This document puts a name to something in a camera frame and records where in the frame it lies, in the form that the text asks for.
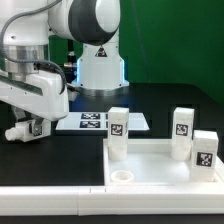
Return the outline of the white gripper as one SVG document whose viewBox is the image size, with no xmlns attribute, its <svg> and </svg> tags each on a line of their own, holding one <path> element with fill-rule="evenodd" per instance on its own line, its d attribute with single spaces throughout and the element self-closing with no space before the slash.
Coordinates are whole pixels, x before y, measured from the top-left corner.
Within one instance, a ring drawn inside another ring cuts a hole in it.
<svg viewBox="0 0 224 224">
<path fill-rule="evenodd" d="M 45 71 L 27 75 L 25 82 L 10 80 L 6 72 L 0 71 L 0 100 L 13 105 L 17 121 L 26 118 L 25 111 L 42 117 L 35 119 L 34 136 L 42 134 L 43 118 L 56 121 L 69 112 L 68 93 L 62 91 L 60 75 Z"/>
</svg>

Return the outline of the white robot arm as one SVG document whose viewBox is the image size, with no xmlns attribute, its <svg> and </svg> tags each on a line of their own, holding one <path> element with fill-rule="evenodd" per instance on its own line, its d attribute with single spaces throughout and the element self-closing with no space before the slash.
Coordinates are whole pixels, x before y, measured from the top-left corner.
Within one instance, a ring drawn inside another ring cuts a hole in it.
<svg viewBox="0 0 224 224">
<path fill-rule="evenodd" d="M 0 100 L 17 123 L 9 141 L 48 136 L 69 113 L 68 91 L 112 95 L 128 85 L 119 55 L 120 0 L 0 0 Z M 49 37 L 83 44 L 72 83 L 49 59 Z"/>
</svg>

